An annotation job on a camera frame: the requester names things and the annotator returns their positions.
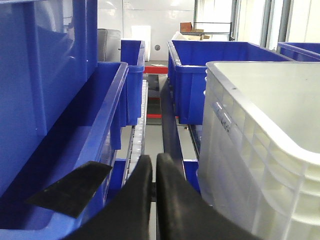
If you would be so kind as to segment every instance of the blue bin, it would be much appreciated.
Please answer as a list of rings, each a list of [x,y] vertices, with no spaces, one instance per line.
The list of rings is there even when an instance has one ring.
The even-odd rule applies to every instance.
[[[98,63],[22,169],[18,161],[2,158],[1,179],[8,184],[1,182],[0,239],[57,240],[102,209],[105,186],[77,219],[24,201],[87,161],[101,161],[107,134],[120,130],[113,119],[127,73],[126,63]]]
[[[207,62],[292,61],[249,42],[172,40],[168,42],[168,48],[169,83],[173,87],[175,113],[181,124],[201,125],[203,122]]]
[[[0,152],[11,162],[0,169],[0,195],[97,66],[86,35],[95,2],[0,1]]]
[[[320,62],[320,43],[278,42],[280,53],[300,62]]]
[[[56,240],[73,219],[24,203],[120,146],[127,63],[97,63],[97,0],[0,1],[0,239]]]
[[[145,70],[145,42],[121,40],[121,62],[129,64],[126,77],[127,125],[137,125],[141,117],[142,81]]]

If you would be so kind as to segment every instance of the white plastic crate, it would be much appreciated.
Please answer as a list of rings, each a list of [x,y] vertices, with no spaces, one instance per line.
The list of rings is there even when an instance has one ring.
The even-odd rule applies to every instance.
[[[320,239],[320,63],[209,62],[203,198],[265,240]]]

